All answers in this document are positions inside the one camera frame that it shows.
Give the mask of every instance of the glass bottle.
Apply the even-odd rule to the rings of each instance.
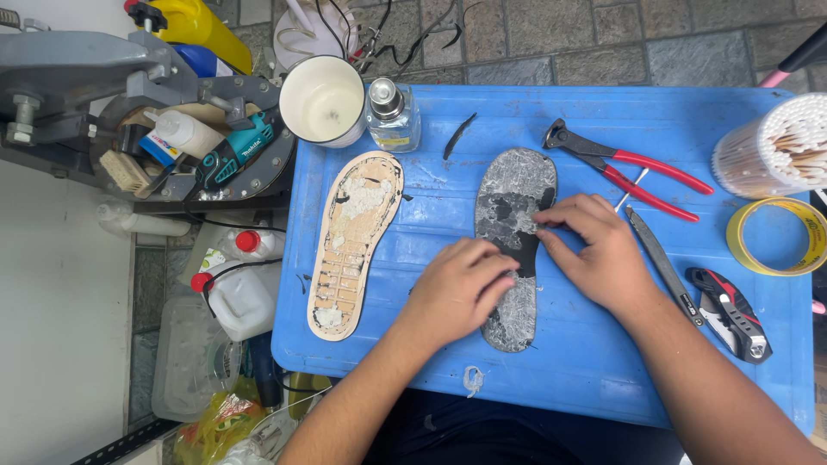
[[[422,136],[422,118],[411,86],[387,78],[373,81],[368,89],[365,119],[370,135],[384,151],[414,151]]]

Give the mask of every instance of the red-handled pliers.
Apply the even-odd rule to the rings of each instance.
[[[675,205],[664,202],[663,200],[660,200],[650,194],[643,188],[637,186],[622,173],[617,171],[613,166],[603,161],[603,157],[610,158],[611,160],[625,161],[627,163],[632,163],[634,165],[643,166],[644,168],[657,171],[662,175],[667,175],[675,180],[679,180],[683,184],[688,185],[692,189],[697,190],[704,195],[709,195],[715,192],[714,189],[704,184],[697,178],[678,170],[674,166],[669,166],[661,161],[653,160],[647,156],[638,155],[630,151],[602,146],[597,142],[592,142],[585,137],[578,136],[574,132],[566,129],[566,122],[563,121],[562,118],[558,118],[554,124],[548,128],[546,136],[543,138],[543,148],[561,148],[564,151],[571,153],[594,167],[608,180],[615,183],[625,192],[628,192],[632,197],[639,199],[645,204],[658,210],[675,215],[680,219],[685,219],[686,221],[698,221],[698,215],[679,209]]]

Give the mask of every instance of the white mug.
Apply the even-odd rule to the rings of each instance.
[[[284,80],[279,108],[296,136],[320,146],[351,145],[365,131],[365,85],[342,58],[310,56]]]

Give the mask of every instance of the blue container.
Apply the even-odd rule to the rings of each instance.
[[[341,342],[313,335],[307,323],[323,203],[339,170],[354,156],[376,150],[370,135],[345,149],[299,143],[289,233],[284,252],[272,351],[288,370],[345,376],[393,323],[419,273],[446,244],[474,235],[474,202],[485,169],[497,155],[523,146],[551,157],[563,199],[597,193],[612,204],[623,195],[594,169],[561,150],[544,151],[543,134],[558,117],[584,137],[668,162],[712,185],[704,196],[657,173],[642,187],[700,216],[688,223],[630,199],[663,245],[679,276],[689,266],[718,271],[741,289],[767,332],[774,354],[755,366],[733,357],[708,327],[700,331],[732,363],[756,381],[805,434],[814,424],[811,278],[755,274],[732,257],[725,230],[729,217],[747,201],[721,189],[710,172],[715,143],[727,132],[762,115],[792,94],[778,89],[669,89],[414,86],[422,111],[418,150],[398,154],[404,169],[403,201],[376,247],[368,272],[365,303],[356,331]],[[442,151],[466,118],[451,157]],[[631,179],[640,168],[613,162]],[[797,199],[807,200],[807,194]],[[801,235],[801,222],[779,221],[772,209],[755,213],[751,246],[783,255],[780,242]],[[573,249],[583,243],[557,233]],[[661,284],[647,259],[655,281]],[[700,292],[684,283],[693,299]],[[620,324],[590,302],[554,265],[537,253],[537,332],[519,353],[493,349],[479,331],[440,350],[411,386],[467,395],[462,374],[469,365],[485,373],[476,397],[580,415],[669,428],[667,412],[638,349]]]
[[[205,46],[172,46],[178,55],[195,71],[199,78],[232,76],[233,72],[221,59]]]

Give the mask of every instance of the utility knife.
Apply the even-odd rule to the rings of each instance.
[[[701,290],[700,314],[736,357],[760,365],[772,355],[753,308],[728,279],[705,268],[688,268],[686,280]]]

